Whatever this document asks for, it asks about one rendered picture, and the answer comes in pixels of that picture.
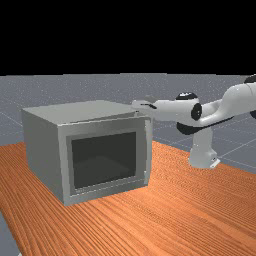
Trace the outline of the grey microwave oven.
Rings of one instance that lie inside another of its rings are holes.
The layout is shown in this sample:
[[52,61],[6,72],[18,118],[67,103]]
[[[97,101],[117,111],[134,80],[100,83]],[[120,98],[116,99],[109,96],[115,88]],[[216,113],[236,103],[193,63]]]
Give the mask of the grey microwave oven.
[[145,187],[152,121],[105,100],[21,110],[30,170],[66,206]]

